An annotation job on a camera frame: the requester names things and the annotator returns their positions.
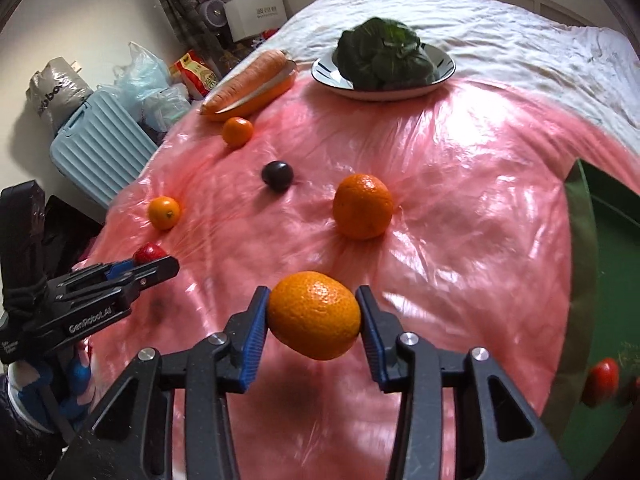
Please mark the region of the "white round plate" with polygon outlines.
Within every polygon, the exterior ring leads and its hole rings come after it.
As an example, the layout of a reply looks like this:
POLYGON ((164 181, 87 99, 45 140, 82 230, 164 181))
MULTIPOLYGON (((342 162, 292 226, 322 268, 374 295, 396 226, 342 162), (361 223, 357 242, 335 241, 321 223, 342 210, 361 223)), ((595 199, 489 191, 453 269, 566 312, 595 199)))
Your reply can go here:
POLYGON ((398 90, 355 90, 352 83, 345 79, 333 62, 333 53, 326 52, 321 58, 317 58, 311 66, 311 76, 318 84, 328 88, 339 96, 364 102, 394 102, 426 96, 442 86, 448 79, 454 76, 457 64, 454 59, 442 49, 425 45, 428 57, 435 64, 435 79, 421 87, 398 90))

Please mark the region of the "green rectangular tray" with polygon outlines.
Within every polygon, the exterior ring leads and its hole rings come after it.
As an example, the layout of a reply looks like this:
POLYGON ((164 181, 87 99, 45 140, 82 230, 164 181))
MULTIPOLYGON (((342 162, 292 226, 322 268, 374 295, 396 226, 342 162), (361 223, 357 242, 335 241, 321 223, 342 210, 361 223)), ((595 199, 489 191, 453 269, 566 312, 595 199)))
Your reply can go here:
POLYGON ((639 376, 639 196, 578 160, 565 179, 572 239, 567 333, 542 419, 577 479, 639 475, 639 400, 620 389, 639 376), (620 367, 615 396, 582 403, 589 370, 604 358, 620 367))

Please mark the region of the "large orange mandarin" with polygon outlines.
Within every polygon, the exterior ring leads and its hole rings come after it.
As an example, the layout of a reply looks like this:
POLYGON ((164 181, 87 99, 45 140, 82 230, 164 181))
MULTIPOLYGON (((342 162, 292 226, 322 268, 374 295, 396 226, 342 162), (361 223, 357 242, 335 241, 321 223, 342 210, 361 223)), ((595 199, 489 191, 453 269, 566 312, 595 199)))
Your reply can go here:
POLYGON ((352 240, 372 240, 383 235, 393 213, 390 190, 372 174, 352 174, 335 191, 332 216, 337 231, 352 240))

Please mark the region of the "white floral bed quilt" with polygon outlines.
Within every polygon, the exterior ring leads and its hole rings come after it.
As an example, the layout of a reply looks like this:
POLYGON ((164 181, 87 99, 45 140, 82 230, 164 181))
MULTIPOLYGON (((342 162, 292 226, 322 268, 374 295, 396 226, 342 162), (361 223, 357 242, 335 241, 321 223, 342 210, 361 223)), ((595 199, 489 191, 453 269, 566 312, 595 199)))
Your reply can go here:
POLYGON ((450 54, 457 77, 558 101, 638 151, 638 55, 607 27, 568 26, 496 0, 316 0, 261 48, 312 63, 343 30, 375 16, 411 26, 450 54))

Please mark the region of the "plaid hanging scarf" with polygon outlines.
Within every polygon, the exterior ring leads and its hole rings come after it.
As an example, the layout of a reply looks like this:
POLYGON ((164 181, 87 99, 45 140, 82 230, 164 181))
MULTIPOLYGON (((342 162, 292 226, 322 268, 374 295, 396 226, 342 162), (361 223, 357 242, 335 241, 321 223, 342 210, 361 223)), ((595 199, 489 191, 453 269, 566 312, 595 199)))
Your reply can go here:
POLYGON ((226 51, 211 32, 192 0, 158 0, 183 49, 193 50, 214 73, 224 78, 230 68, 224 64, 226 51))

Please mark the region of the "white paper bag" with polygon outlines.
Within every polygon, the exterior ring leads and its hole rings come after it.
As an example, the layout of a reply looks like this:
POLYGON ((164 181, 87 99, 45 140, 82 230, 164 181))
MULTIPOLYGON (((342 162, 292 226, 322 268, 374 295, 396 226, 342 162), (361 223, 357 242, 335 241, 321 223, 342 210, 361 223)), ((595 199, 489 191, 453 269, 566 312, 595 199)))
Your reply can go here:
POLYGON ((286 22, 283 0, 231 0, 224 14, 234 41, 279 29, 286 22))

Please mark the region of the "red plum fruit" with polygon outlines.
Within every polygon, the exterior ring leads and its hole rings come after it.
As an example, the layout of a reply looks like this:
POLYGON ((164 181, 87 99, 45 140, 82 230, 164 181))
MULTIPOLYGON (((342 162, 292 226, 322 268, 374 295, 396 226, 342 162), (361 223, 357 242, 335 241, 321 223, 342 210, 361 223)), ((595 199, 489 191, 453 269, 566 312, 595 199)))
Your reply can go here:
POLYGON ((589 370, 582 389, 582 403, 588 408, 596 408, 615 396, 619 385, 620 367, 617 361, 604 358, 589 370))

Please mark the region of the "large orange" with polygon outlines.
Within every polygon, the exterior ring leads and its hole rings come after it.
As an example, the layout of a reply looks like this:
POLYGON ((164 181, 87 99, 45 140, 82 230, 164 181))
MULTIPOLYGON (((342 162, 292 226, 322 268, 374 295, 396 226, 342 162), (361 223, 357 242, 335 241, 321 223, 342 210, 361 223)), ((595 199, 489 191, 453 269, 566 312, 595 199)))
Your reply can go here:
POLYGON ((356 342, 360 324, 360 307, 354 294, 326 274, 291 274, 270 292, 270 332, 281 344, 306 358, 339 358, 356 342))

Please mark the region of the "small orange near carrot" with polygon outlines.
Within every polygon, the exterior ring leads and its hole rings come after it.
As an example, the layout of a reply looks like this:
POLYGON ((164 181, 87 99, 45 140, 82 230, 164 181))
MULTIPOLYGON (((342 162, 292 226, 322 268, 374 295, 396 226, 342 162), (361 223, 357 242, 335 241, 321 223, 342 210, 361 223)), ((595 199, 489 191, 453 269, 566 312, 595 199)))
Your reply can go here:
POLYGON ((232 150, 242 148, 253 137, 253 124, 241 117, 229 118, 221 129, 224 143, 232 150))

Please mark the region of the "red apple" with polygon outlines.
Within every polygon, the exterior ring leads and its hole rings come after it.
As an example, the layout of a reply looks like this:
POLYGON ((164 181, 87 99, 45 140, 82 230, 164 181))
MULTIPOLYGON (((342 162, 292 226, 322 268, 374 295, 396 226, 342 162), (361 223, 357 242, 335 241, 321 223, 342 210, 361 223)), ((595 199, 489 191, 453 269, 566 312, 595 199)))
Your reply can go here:
POLYGON ((618 404, 626 406, 635 404, 640 398, 640 377, 630 378, 629 382, 620 389, 618 404))

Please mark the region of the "blue plastic bag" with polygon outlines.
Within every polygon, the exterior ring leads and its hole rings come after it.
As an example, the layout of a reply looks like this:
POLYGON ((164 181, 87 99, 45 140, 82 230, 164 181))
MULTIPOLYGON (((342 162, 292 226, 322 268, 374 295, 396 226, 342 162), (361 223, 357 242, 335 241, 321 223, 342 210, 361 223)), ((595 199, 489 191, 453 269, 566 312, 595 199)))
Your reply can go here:
POLYGON ((191 110, 190 94, 175 82, 168 66, 145 47, 130 41, 131 61, 114 67, 114 81, 98 89, 115 98, 136 122, 166 133, 191 110))

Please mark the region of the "dark purple plum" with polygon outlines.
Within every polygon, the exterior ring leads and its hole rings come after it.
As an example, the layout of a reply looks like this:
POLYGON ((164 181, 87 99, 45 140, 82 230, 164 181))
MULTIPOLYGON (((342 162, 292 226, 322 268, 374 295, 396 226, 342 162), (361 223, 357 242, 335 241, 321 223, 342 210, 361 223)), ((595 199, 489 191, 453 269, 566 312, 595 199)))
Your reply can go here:
POLYGON ((276 193, 286 192, 294 180, 293 168, 283 160, 273 160, 262 168, 262 182, 276 193))

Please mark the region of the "grey printed sack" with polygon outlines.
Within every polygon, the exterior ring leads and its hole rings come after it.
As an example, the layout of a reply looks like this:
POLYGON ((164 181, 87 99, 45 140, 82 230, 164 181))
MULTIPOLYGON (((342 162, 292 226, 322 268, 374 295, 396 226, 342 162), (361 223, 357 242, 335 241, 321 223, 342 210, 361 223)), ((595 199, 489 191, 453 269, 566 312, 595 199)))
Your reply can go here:
POLYGON ((65 58, 52 58, 30 78, 27 101, 54 136, 93 94, 74 66, 65 58))

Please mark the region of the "small red tomato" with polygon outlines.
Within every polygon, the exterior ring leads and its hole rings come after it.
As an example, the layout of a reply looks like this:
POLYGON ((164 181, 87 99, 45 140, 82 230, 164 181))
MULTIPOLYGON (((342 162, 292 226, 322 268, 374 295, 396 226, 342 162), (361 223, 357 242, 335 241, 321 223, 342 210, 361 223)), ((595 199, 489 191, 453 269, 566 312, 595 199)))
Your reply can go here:
POLYGON ((146 243, 139 247, 132 256, 132 261, 135 266, 143 266, 144 264, 152 261, 164 258, 167 256, 167 252, 160 246, 154 243, 146 243))

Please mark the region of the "pink plastic sheet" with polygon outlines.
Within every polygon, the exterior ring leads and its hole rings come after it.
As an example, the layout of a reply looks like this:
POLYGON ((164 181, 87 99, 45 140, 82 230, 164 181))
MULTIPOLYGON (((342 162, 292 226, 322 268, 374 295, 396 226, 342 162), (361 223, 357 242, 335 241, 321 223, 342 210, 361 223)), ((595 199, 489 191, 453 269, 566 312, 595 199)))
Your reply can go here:
POLYGON ((584 160, 638 188, 638 155, 563 107, 459 79, 421 99, 366 103, 302 75, 253 125, 230 150, 218 125, 187 114, 111 204, 91 262, 151 242, 180 271, 92 337, 99 392, 139 349, 190 348, 245 309, 257 286, 316 271, 348 289, 369 285, 437 347, 487 348, 542 418, 570 315, 565 179, 584 160), (294 170, 284 193, 262 182, 273 160, 294 170), (393 196, 390 226, 372 240, 344 236, 332 216, 352 174, 372 174, 393 196), (169 231, 146 214, 158 196, 181 209, 169 231))

